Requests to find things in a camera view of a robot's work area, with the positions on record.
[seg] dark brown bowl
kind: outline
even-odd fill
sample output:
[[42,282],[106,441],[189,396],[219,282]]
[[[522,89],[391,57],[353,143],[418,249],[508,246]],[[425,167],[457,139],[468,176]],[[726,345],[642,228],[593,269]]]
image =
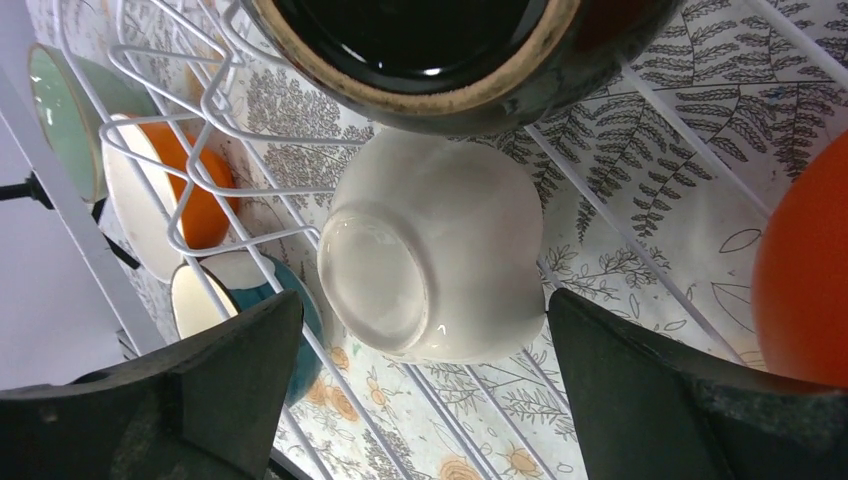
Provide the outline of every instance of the dark brown bowl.
[[496,133],[581,100],[682,0],[244,0],[300,72],[404,130]]

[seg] white wall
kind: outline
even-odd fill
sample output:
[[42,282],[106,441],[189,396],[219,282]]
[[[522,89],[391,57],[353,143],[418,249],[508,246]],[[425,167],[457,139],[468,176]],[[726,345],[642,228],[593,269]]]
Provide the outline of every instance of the white wall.
[[[0,68],[31,105],[27,53],[35,42],[25,2],[4,2]],[[20,119],[38,128],[33,118]],[[0,185],[29,166],[0,123]],[[122,360],[120,328],[94,277],[55,212],[38,202],[0,202],[0,389],[62,384]]]

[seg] white bowl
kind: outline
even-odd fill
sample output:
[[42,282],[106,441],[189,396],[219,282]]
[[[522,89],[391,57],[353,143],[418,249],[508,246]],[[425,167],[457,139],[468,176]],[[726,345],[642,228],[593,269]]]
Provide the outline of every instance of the white bowl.
[[332,205],[318,273],[366,345],[416,362],[481,363],[541,331],[542,208],[505,154],[386,129],[350,162]]

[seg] orange object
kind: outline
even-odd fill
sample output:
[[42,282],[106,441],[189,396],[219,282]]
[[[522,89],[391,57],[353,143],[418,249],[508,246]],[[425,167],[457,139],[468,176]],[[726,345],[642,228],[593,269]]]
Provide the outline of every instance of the orange object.
[[754,265],[754,324],[769,371],[848,387],[848,133],[792,185]]
[[[153,144],[153,148],[159,154],[162,163],[183,172],[186,170],[188,154],[186,154],[185,149],[180,145],[177,136],[168,124],[142,123],[139,124],[139,127],[150,140],[150,143]],[[193,136],[187,133],[185,136],[192,145],[196,143]],[[232,172],[230,172],[227,162],[218,154],[204,148],[200,153],[200,162],[206,167],[217,186],[234,188]],[[176,201],[179,202],[185,190],[186,181],[174,175],[168,175],[168,179],[174,189]],[[238,198],[228,197],[227,203],[230,204],[235,213],[238,213]],[[215,197],[206,190],[195,186],[180,217],[180,227],[186,244],[190,248],[211,248],[220,245],[224,240],[230,228],[230,221],[224,211],[221,210],[221,206]]]

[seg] white wire rack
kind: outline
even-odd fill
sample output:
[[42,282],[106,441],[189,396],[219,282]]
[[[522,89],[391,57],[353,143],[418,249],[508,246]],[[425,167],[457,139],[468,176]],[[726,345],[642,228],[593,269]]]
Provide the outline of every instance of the white wire rack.
[[[63,18],[61,0],[54,0],[54,15],[55,28],[57,33],[57,41],[59,47],[65,53],[71,64],[74,73],[79,77],[80,83],[91,97],[98,112],[106,122],[100,130],[101,139],[111,144],[113,147],[125,153],[131,160],[132,169],[137,175],[139,181],[144,186],[148,195],[151,196],[154,203],[160,210],[160,213],[169,222],[168,240],[175,250],[180,252],[185,261],[191,266],[199,279],[205,285],[207,293],[217,303],[219,313],[226,318],[228,315],[223,305],[214,294],[212,286],[209,284],[206,276],[201,273],[197,258],[207,255],[222,253],[226,251],[246,249],[256,260],[257,265],[265,274],[268,282],[276,291],[281,291],[282,286],[273,276],[272,272],[267,271],[265,263],[259,261],[260,253],[257,245],[269,240],[280,239],[293,235],[304,235],[308,242],[317,249],[320,231],[315,226],[309,225],[304,220],[295,204],[289,199],[290,195],[299,194],[315,194],[332,192],[331,188],[326,186],[319,187],[300,187],[300,188],[283,188],[280,186],[274,175],[271,174],[267,165],[265,165],[261,155],[256,149],[255,142],[276,142],[283,144],[300,144],[300,145],[336,145],[350,146],[360,145],[362,142],[352,142],[349,140],[340,140],[335,138],[289,138],[274,135],[260,134],[243,130],[236,120],[231,115],[231,105],[227,100],[227,92],[232,86],[234,73],[245,66],[246,56],[252,56],[263,62],[271,65],[286,66],[287,62],[275,55],[268,54],[255,45],[248,42],[244,36],[244,25],[234,26],[233,19],[241,8],[238,0],[234,1],[222,15],[217,11],[211,10],[206,3],[197,2],[196,5],[187,6],[184,0],[176,2],[166,0],[149,0],[149,4],[159,9],[161,13],[167,15],[176,26],[172,32],[174,51],[160,51],[150,48],[142,48],[129,44],[126,38],[126,26],[124,25],[125,4],[132,0],[117,1],[117,24],[118,24],[118,39],[119,43],[111,47],[109,58],[114,64],[124,73],[142,83],[153,98],[154,103],[161,112],[160,116],[147,118],[134,118],[112,122],[103,104],[97,98],[91,84],[85,78],[82,70],[73,60],[68,41],[64,32],[64,25],[61,19]],[[848,88],[848,71],[846,71],[835,59],[830,57],[822,48],[820,48],[813,40],[807,37],[799,28],[797,28],[790,20],[785,18],[777,9],[770,5],[766,0],[744,0],[753,10],[761,15],[765,20],[774,26],[776,31],[780,32],[787,40],[792,42],[802,52],[804,52],[809,60],[823,71],[827,72],[832,78],[839,83],[840,86]],[[201,28],[198,18],[205,18],[210,25],[213,26],[214,32],[204,31]],[[223,43],[216,41],[213,36],[223,39]],[[189,41],[189,38],[199,39],[203,44],[208,45],[220,56],[220,59],[210,59],[204,57],[197,52],[193,46],[194,42]],[[194,75],[199,79],[204,88],[204,93],[201,97],[200,108],[186,102],[178,96],[168,92],[158,86],[151,79],[145,78],[142,69],[138,64],[137,59],[133,54],[144,54],[147,56],[159,56],[174,58],[185,61]],[[700,154],[712,167],[714,173],[722,178],[730,185],[743,199],[751,204],[755,211],[763,217],[768,217],[771,210],[759,198],[752,189],[750,189],[738,176],[736,176],[720,159],[719,157],[698,137],[698,135],[690,129],[683,120],[674,113],[667,104],[665,104],[659,96],[657,96],[650,86],[645,83],[638,74],[636,74],[627,64],[622,64],[622,72],[624,79],[629,82],[639,93],[641,93],[647,102],[669,122],[691,146]],[[171,113],[168,102],[173,102],[185,109],[186,113]],[[178,127],[177,122],[181,120],[200,120],[202,129],[198,135],[197,141],[192,146],[182,130]],[[120,134],[117,127],[127,124],[141,124],[148,122],[167,122],[173,128],[183,148],[189,154],[186,172],[163,166],[151,159],[145,158],[130,151]],[[668,289],[671,295],[680,303],[680,305],[692,316],[698,325],[708,334],[708,336],[720,347],[723,348],[725,355],[737,363],[742,363],[739,355],[733,351],[728,342],[713,328],[709,321],[701,314],[700,311],[687,299],[683,291],[675,285],[671,278],[657,265],[651,258],[651,255],[645,248],[636,240],[635,232],[627,226],[592,192],[592,189],[569,165],[566,159],[560,155],[556,149],[540,134],[534,126],[525,127],[527,133],[539,144],[542,150],[547,153],[555,164],[562,170],[564,175],[574,184],[577,190],[586,198],[586,200],[597,210],[597,212],[623,237],[630,248],[641,258],[644,264],[656,275],[659,281]],[[198,162],[201,149],[207,142],[209,135],[215,130],[221,131],[234,139],[240,141],[250,160],[261,171],[271,188],[269,189],[226,189],[215,185],[208,172],[203,165]],[[176,211],[169,214],[164,205],[155,194],[152,186],[147,181],[146,177],[141,173],[138,162],[149,162],[158,168],[166,170],[172,175],[179,176],[186,180],[187,187],[180,198]],[[192,189],[203,188],[215,194],[222,210],[229,217],[233,229],[238,236],[238,241],[221,247],[195,250],[189,248],[184,238],[177,229],[177,221],[186,206],[188,196]],[[231,197],[278,197],[283,205],[288,209],[292,218],[297,223],[298,227],[292,229],[281,230],[270,234],[265,234],[257,237],[251,237],[246,228],[236,217],[229,204],[224,200],[224,196]],[[553,274],[544,259],[540,259],[539,268],[542,275],[557,288],[563,287],[562,282]],[[136,344],[139,353],[147,353],[145,348],[133,340],[134,329],[131,325],[125,324],[125,330],[130,339]],[[325,353],[320,341],[315,337],[309,326],[304,324],[303,335],[306,340],[315,350],[321,362],[329,371],[330,375],[335,379],[341,387],[344,394],[347,396],[353,408],[359,413],[368,428],[374,435],[377,443],[385,451],[390,461],[397,468],[398,473],[405,479],[412,479],[412,475],[400,461],[398,455],[393,451],[391,445],[386,438],[381,434],[376,427],[374,421],[363,407],[357,396],[353,393],[350,386],[347,384],[339,370],[333,364],[327,353]],[[532,355],[527,350],[523,350],[518,355],[523,357],[531,369],[536,373],[540,380],[550,390],[552,396],[561,404],[561,406],[569,410],[569,404],[563,393],[555,387],[553,381],[545,374],[539,364],[533,359]],[[445,405],[443,400],[436,393],[436,390],[429,383],[426,377],[422,374],[418,367],[413,365],[402,366],[405,373],[412,379],[412,382],[421,391],[424,398],[434,409],[436,415],[445,423],[450,433],[455,437],[456,442],[467,455],[471,464],[478,470],[482,478],[500,478],[498,471],[487,461],[486,456],[482,454],[480,447],[477,446],[470,438],[465,429],[461,426],[457,418],[451,410]],[[551,468],[545,459],[541,458],[537,450],[530,444],[527,437],[520,431],[515,423],[510,419],[509,415],[498,404],[498,401],[492,393],[485,387],[483,381],[475,371],[474,367],[464,367],[469,378],[481,389],[484,396],[488,399],[489,405],[494,408],[497,413],[503,418],[506,425],[513,431],[516,438],[520,440],[527,452],[539,465],[541,471],[551,479],[556,478]],[[287,424],[290,431],[294,433],[299,442],[303,445],[306,454],[315,462],[317,470],[326,478],[331,479],[332,476],[327,467],[322,462],[321,458],[316,453],[313,446],[310,444],[303,430],[297,424],[288,409],[282,412],[282,420]]]

